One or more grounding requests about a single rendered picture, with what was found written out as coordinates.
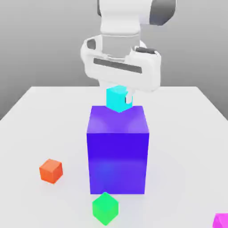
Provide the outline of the large purple box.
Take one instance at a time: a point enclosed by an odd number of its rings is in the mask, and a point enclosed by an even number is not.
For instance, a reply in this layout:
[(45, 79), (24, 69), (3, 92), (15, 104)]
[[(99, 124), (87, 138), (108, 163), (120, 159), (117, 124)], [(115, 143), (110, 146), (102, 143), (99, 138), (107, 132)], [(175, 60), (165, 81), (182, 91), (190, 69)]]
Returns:
[(90, 193), (144, 194), (149, 129), (142, 106), (91, 108), (87, 128)]

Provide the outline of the small magenta cube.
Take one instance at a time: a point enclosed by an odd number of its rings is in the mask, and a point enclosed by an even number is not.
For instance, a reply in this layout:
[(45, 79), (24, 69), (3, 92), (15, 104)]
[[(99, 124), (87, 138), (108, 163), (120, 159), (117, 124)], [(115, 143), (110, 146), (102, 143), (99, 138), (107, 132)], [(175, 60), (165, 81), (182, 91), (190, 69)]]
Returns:
[(228, 213), (216, 213), (212, 228), (228, 228)]

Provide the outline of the small orange cube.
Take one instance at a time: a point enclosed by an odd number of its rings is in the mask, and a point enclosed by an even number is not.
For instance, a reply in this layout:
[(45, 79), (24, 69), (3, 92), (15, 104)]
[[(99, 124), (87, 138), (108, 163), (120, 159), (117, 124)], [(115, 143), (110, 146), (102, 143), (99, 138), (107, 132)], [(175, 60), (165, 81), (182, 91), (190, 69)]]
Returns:
[(43, 181), (55, 184), (63, 175), (62, 163), (48, 159), (40, 167), (40, 176)]

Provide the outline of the small cyan cube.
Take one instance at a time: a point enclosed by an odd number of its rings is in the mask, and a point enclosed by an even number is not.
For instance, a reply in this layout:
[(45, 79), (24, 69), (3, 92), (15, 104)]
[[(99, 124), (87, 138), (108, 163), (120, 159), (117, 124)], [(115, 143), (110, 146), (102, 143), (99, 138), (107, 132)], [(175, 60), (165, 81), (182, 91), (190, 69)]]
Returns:
[(129, 104), (127, 104), (127, 94), (128, 91), (126, 90), (126, 87), (122, 85), (117, 85), (106, 89), (106, 107), (118, 113), (130, 109), (132, 107), (133, 99), (131, 99), (132, 101)]

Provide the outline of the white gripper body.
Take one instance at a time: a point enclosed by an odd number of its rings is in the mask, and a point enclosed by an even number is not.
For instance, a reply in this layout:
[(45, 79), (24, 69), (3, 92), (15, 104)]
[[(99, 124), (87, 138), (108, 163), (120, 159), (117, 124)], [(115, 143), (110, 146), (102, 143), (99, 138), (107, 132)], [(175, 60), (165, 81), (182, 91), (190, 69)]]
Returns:
[(158, 51), (135, 46), (123, 59), (102, 53), (102, 36), (85, 39), (81, 59), (88, 77), (134, 90), (154, 91), (161, 83), (161, 55)]

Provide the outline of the small green cube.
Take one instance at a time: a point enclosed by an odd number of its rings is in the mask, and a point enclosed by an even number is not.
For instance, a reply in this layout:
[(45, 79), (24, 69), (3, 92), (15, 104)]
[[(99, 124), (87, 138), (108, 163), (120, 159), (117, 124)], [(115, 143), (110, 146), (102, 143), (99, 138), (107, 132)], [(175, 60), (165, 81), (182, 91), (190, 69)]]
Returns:
[(108, 225), (118, 215), (118, 211), (118, 201), (107, 192), (92, 202), (93, 216), (103, 225)]

